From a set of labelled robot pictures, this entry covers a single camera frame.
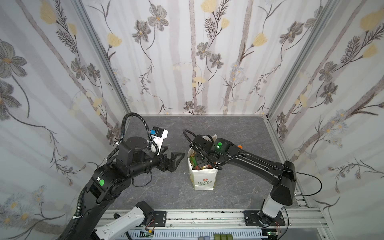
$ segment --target cable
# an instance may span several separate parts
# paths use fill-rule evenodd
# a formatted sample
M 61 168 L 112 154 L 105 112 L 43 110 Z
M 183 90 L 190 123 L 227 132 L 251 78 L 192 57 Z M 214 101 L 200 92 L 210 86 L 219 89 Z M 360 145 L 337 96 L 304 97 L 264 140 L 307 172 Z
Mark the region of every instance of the cable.
M 285 213 L 287 214 L 287 228 L 285 229 L 285 232 L 277 239 L 277 240 L 279 240 L 279 239 L 281 239 L 283 236 L 284 236 L 284 234 L 288 231 L 288 227 L 289 227 L 289 216 L 288 216 L 288 212 L 287 212 L 287 209 L 285 208 L 285 206 L 283 206 L 283 208 L 284 208 L 284 210 L 285 210 Z
M 137 113 L 127 113 L 127 114 L 123 117 L 123 119 L 122 119 L 122 121 L 121 121 L 121 133 L 120 133 L 119 144 L 122 143 L 122 142 L 124 141 L 125 124 L 126 124 L 126 122 L 127 122 L 127 119 L 128 119 L 130 116 L 138 117 L 138 118 L 143 122 L 144 127 L 145 127 L 145 129 L 146 129 L 146 131 L 147 131 L 148 139 L 149 139 L 149 141 L 151 141 L 151 143 L 155 146 L 155 149 L 156 149 L 155 154 L 157 154 L 157 153 L 159 152 L 159 147 L 158 147 L 157 144 L 153 141 L 151 132 L 149 131 L 148 124 L 147 124 L 147 122 L 144 120 L 144 118 L 143 118 L 142 116 L 140 116 L 139 114 L 137 114 Z M 110 163 L 113 161 L 113 160 L 110 160 L 110 159 L 111 159 L 111 157 L 112 157 L 115 153 L 117 153 L 118 150 L 119 150 L 119 145 L 118 145 L 116 148 L 114 148 L 114 149 L 112 150 L 112 152 L 108 155 L 108 157 L 107 157 L 107 161 L 106 161 L 107 164 L 110 164 Z
M 267 162 L 264 162 L 263 160 L 261 160 L 261 159 L 259 159 L 259 158 L 257 158 L 257 157 L 254 157 L 254 158 L 258 159 L 259 161 L 261 161 L 261 162 L 263 162 L 263 163 L 265 163 L 266 165 L 269 165 L 269 166 L 275 168 L 275 167 L 272 166 L 271 164 L 269 164 L 269 163 L 267 163 Z M 309 194 L 309 195 L 296 195 L 296 197 L 309 197 L 309 196 L 313 196 L 313 195 L 315 195 L 315 194 L 318 194 L 318 193 L 323 189 L 323 183 L 321 182 L 320 179 L 318 179 L 318 178 L 315 177 L 314 175 L 307 174 L 307 173 L 303 173 L 303 172 L 294 172 L 294 171 L 289 171 L 289 170 L 284 170 L 284 169 L 281 169 L 281 171 L 284 171 L 284 172 L 292 172 L 292 173 L 296 173 L 296 174 L 303 174 L 303 175 L 311 176 L 311 177 L 316 178 L 316 179 L 320 182 L 320 189 L 319 189 L 317 192 L 315 192 L 315 193 L 313 193 L 313 194 Z
M 80 219 L 80 217 L 82 217 L 81 216 L 81 210 L 83 209 L 84 194 L 85 194 L 86 190 L 87 190 L 87 187 L 84 187 L 81 190 L 79 197 L 77 198 L 76 212 L 74 214 L 75 218 L 73 218 L 72 225 L 71 225 L 70 229 L 68 230 L 67 235 L 64 237 L 64 240 L 71 239 L 71 236 L 75 232 L 75 229 L 76 229 L 76 226 L 79 222 L 79 219 Z
M 152 171 L 149 170 L 149 173 L 151 174 L 151 179 L 149 180 L 149 182 L 147 182 L 146 185 L 148 185 L 148 184 L 152 181 Z M 143 185 L 143 186 L 136 186 L 136 185 L 135 185 L 135 178 L 132 178 L 132 185 L 133 185 L 134 187 L 145 187 L 145 186 L 146 186 L 146 185 Z
M 189 131 L 188 129 L 183 129 L 183 134 L 184 134 L 184 136 L 185 136 L 186 139 L 187 139 L 187 140 L 188 140 L 188 141 L 189 141 L 189 142 L 190 142 L 190 143 L 197 149 L 197 151 L 198 151 L 198 152 L 200 153 L 200 155 L 202 156 L 202 159 L 207 158 L 207 157 L 205 157 L 205 156 L 203 155 L 203 153 L 201 152 L 201 150 L 200 150 L 200 149 L 199 149 L 199 148 L 198 148 L 198 147 L 191 141 L 191 139 L 188 137 L 187 133 L 193 135 L 194 137 L 196 137 L 196 134 L 194 134 L 193 132 Z M 207 161 L 207 162 L 208 162 L 212 167 L 218 169 L 218 168 L 220 168 L 221 166 L 227 164 L 227 163 L 228 163 L 229 161 L 231 161 L 232 159 L 235 159 L 235 158 L 238 158 L 238 157 L 243 157 L 243 156 L 246 156 L 246 155 L 249 155 L 249 154 L 239 153 L 239 154 L 233 155 L 232 157 L 230 157 L 229 159 L 225 160 L 224 162 L 222 162 L 222 163 L 220 163 L 220 164 L 215 164 L 215 163 L 211 162 L 211 161 L 209 160 L 209 158 L 208 158 L 208 161 Z M 276 168 L 275 166 L 272 166 L 271 164 L 269 164 L 269 163 L 267 163 L 267 162 L 265 162 L 265 161 L 263 161 L 263 160 L 261 160 L 261 159 L 259 159 L 259 158 L 257 158 L 257 157 L 254 157 L 254 158 L 256 158 L 256 159 L 259 160 L 260 162 L 262 162 L 262 163 L 264 163 L 264 164 L 266 164 L 266 165 L 268 165 L 268 166 L 270 166 L 270 167 Z M 303 175 L 311 176 L 311 177 L 316 178 L 316 179 L 320 182 L 320 189 L 319 189 L 317 192 L 315 192 L 314 194 L 309 194 L 309 195 L 297 195 L 297 197 L 309 197 L 309 196 L 313 196 L 313 195 L 315 195 L 315 194 L 318 194 L 318 193 L 323 189 L 323 183 L 321 182 L 320 179 L 318 179 L 318 178 L 315 177 L 314 175 L 307 174 L 307 173 L 303 173 L 303 172 L 289 171 L 289 170 L 285 170 L 285 169 L 281 169 L 281 171 L 284 171 L 284 172 L 292 172 L 292 173 L 296 173 L 296 174 L 303 174 Z

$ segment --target yellow flower print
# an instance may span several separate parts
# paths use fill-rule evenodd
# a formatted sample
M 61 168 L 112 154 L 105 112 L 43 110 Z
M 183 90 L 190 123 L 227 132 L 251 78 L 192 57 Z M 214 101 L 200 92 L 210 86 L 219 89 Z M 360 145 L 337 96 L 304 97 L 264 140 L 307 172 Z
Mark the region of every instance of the yellow flower print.
M 300 102 L 301 102 L 301 104 L 303 105 L 303 108 L 306 108 L 306 107 L 307 107 L 307 97 L 304 96 L 303 94 L 300 95 Z
M 73 35 L 75 35 L 75 36 L 77 35 L 77 28 L 76 28 L 75 24 L 68 23 L 68 28 L 70 29 L 70 31 Z
M 228 26 L 229 26 L 229 23 L 230 23 L 230 21 L 229 21 L 228 19 L 223 18 L 223 19 L 221 20 L 221 28 L 224 29 L 224 28 L 228 27 Z
M 122 42 L 122 40 L 113 33 L 108 34 L 107 41 L 108 41 L 108 44 L 111 45 L 112 47 L 118 47 Z
M 14 209 L 16 206 L 17 206 L 17 202 L 13 202 L 13 203 L 11 204 L 11 209 Z
M 375 44 L 371 44 L 367 50 L 362 54 L 364 58 L 370 58 L 377 54 L 377 47 Z
M 201 4 L 201 9 L 206 13 L 212 13 L 216 10 L 216 0 L 205 0 Z
M 28 217 L 29 217 L 29 214 L 23 214 L 22 215 L 22 220 L 25 221 L 25 220 L 28 219 Z
M 7 217 L 5 220 L 4 220 L 4 224 L 10 224 L 11 223 L 11 218 L 10 217 Z
M 364 31 L 371 31 L 376 25 L 381 22 L 384 18 L 384 8 L 380 9 L 377 12 L 372 12 L 365 17 L 363 17 L 360 21 L 360 27 Z
M 40 18 L 47 24 L 54 24 L 57 20 L 55 11 L 47 1 L 41 2 Z
M 96 108 L 103 102 L 102 98 L 96 98 L 95 101 L 93 101 L 93 107 Z
M 205 79 L 202 77 L 194 77 L 193 80 L 198 83 L 205 83 Z
M 268 39 L 266 38 L 265 34 L 264 33 L 259 33 L 256 36 L 255 40 L 253 41 L 252 46 L 253 47 L 259 47 L 259 46 L 262 46 L 267 41 L 268 41 Z

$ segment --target black robotic arm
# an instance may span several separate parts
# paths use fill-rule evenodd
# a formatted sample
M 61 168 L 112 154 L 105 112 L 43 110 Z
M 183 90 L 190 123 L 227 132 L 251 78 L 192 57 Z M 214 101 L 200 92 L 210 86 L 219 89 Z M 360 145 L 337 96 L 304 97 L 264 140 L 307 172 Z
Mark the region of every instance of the black robotic arm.
M 274 218 L 284 205 L 293 204 L 296 174 L 292 162 L 285 161 L 282 164 L 264 159 L 244 151 L 242 147 L 223 138 L 217 138 L 211 142 L 187 129 L 184 129 L 183 133 L 190 142 L 189 147 L 197 152 L 198 166 L 210 164 L 219 168 L 225 164 L 232 164 L 262 177 L 273 185 L 269 197 L 263 202 L 258 213 L 258 226 L 268 227 L 271 222 L 275 221 Z M 192 134 L 195 138 L 191 140 L 187 133 Z

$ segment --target robotic arm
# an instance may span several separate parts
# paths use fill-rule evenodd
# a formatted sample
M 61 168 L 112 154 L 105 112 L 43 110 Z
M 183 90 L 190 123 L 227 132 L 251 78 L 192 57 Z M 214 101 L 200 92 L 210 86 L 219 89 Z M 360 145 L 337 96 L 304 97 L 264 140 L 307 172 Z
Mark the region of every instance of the robotic arm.
M 296 187 L 295 166 L 292 162 L 285 161 L 282 164 L 264 159 L 223 138 L 210 142 L 186 129 L 183 133 L 190 142 L 189 147 L 197 152 L 199 167 L 210 164 L 219 168 L 228 163 L 250 171 L 273 185 L 269 197 L 263 202 L 258 213 L 258 226 L 268 227 L 271 222 L 275 222 L 274 218 L 284 205 L 292 205 Z M 191 140 L 187 133 L 195 138 Z
M 123 141 L 127 116 L 137 116 L 141 119 L 148 132 L 148 141 L 142 137 L 130 137 Z M 149 173 L 153 168 L 158 168 L 163 172 L 166 170 L 173 172 L 185 156 L 185 153 L 172 152 L 171 158 L 168 159 L 167 154 L 164 153 L 168 147 L 160 146 L 159 149 L 154 140 L 155 137 L 164 138 L 167 131 L 158 127 L 149 130 L 144 119 L 136 113 L 129 113 L 124 117 L 121 129 L 121 139 L 116 143 L 118 147 L 108 156 L 107 163 L 95 170 L 89 182 L 80 192 L 76 213 L 58 240 L 115 239 L 123 234 L 127 227 L 146 226 L 153 219 L 153 209 L 142 201 L 131 212 L 118 218 L 109 226 L 95 229 L 107 208 L 124 189 L 131 185 L 132 178 Z M 157 155 L 149 149 L 153 146 L 155 146 Z

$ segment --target black bracket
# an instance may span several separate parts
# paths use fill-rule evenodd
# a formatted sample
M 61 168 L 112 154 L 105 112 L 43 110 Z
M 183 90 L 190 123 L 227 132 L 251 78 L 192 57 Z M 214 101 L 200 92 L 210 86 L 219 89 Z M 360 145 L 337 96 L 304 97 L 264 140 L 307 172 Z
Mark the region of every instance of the black bracket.
M 259 215 L 258 215 L 259 211 L 247 210 L 247 211 L 244 211 L 243 213 L 244 213 L 245 224 L 248 227 L 253 227 L 253 226 L 259 226 L 260 227 Z M 270 226 L 276 226 L 276 222 L 279 224 L 279 226 L 285 226 L 285 221 L 284 221 L 283 214 L 281 213 L 281 211 L 279 211 L 279 213 L 277 213 L 277 216 L 275 218 L 273 218 L 273 220 L 271 220 Z
M 168 160 L 168 166 L 166 163 L 167 170 L 169 172 L 174 172 L 184 157 L 185 157 L 184 152 L 171 152 L 170 153 L 170 159 Z
M 166 211 L 155 211 L 153 213 L 154 220 L 153 220 L 153 226 L 154 227 L 165 227 L 166 226 L 166 220 L 167 220 L 167 212 Z

